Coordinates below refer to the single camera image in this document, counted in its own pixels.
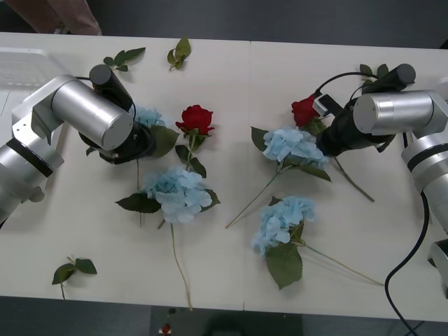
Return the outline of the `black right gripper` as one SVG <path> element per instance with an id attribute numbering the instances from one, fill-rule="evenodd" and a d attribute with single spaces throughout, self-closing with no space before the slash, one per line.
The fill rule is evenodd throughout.
<path id="1" fill-rule="evenodd" d="M 328 127 L 317 135 L 316 146 L 322 154 L 331 158 L 350 150 L 333 127 Z"/>

